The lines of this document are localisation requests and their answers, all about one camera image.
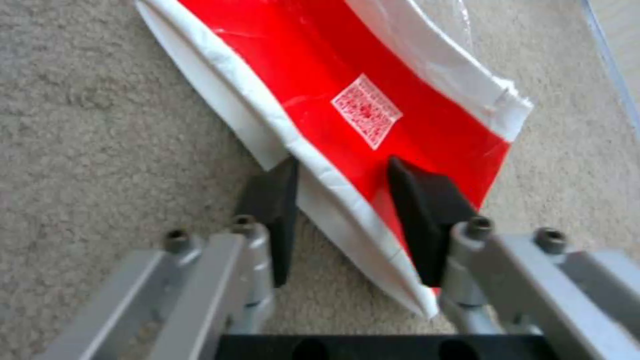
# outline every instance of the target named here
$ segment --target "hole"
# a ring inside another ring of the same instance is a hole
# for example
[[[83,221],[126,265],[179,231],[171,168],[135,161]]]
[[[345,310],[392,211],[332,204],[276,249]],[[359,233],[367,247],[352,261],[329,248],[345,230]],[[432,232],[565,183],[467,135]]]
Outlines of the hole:
[[[547,236],[551,240],[563,240],[564,234],[558,230],[547,230]]]
[[[476,227],[481,229],[489,229],[491,227],[491,220],[485,217],[475,217],[472,221]]]
[[[182,229],[171,230],[166,234],[168,239],[179,239],[187,236],[187,232]]]
[[[253,216],[251,215],[238,215],[234,219],[235,225],[247,225],[254,222]]]
[[[477,352],[462,340],[445,340],[438,349],[440,360],[479,360]]]
[[[328,360],[326,346],[316,339],[304,339],[293,349],[291,360]]]

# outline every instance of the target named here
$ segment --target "folded edge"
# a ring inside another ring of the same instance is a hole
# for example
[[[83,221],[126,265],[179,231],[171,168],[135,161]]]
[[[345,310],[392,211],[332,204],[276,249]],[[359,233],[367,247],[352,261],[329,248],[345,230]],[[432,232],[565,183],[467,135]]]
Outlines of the folded edge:
[[[519,96],[512,81],[494,76],[451,40],[415,0],[345,1],[416,76],[494,134],[515,140],[533,104]]]
[[[266,85],[233,50],[177,0],[137,0],[158,42],[260,165],[287,156],[301,168],[298,206],[370,280],[409,310],[437,314],[398,239],[356,188],[309,141]]]

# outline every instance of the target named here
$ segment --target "beige carpet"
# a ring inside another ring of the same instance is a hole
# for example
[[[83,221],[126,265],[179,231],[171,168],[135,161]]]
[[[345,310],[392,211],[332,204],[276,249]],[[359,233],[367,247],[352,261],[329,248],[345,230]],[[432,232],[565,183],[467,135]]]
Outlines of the beige carpet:
[[[536,103],[484,212],[640,258],[640,147],[573,1],[467,1],[474,52]],[[226,223],[260,170],[129,0],[0,2],[0,359],[29,359],[114,264]],[[449,331],[367,282],[304,217],[271,332]]]

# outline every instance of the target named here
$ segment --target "clear plastic sheet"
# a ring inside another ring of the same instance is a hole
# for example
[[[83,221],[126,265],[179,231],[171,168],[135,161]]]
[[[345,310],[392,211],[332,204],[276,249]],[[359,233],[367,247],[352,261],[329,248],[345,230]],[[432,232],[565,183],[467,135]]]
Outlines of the clear plastic sheet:
[[[464,0],[414,0],[438,27],[467,52],[473,54],[471,21]]]

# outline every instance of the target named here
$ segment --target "plastic bag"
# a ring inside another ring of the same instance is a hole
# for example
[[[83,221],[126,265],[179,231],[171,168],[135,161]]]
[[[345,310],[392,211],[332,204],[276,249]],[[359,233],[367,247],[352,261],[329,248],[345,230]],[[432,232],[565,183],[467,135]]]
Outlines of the plastic bag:
[[[415,0],[415,3],[451,40],[473,53],[471,20],[464,0]]]
[[[302,164],[298,206],[373,283],[437,312],[404,249],[388,157],[479,206],[531,104],[413,0],[139,0],[176,66],[265,169]]]

